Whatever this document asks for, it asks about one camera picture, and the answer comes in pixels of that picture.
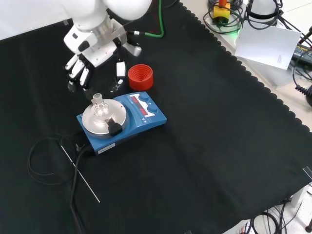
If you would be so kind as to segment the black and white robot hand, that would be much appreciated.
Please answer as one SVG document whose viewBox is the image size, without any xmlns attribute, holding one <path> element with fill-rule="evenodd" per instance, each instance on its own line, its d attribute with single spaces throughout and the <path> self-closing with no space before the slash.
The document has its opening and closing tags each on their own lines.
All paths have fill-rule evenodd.
<svg viewBox="0 0 312 234">
<path fill-rule="evenodd" d="M 112 85 L 111 92 L 118 90 L 123 84 L 126 65 L 119 53 L 127 45 L 127 36 L 124 27 L 116 20 L 103 23 L 92 30 L 81 30 L 73 25 L 64 37 L 64 43 L 74 53 L 64 67 L 70 90 L 77 87 L 88 90 L 93 71 L 114 55 L 117 56 L 117 61 L 115 84 Z"/>
</svg>

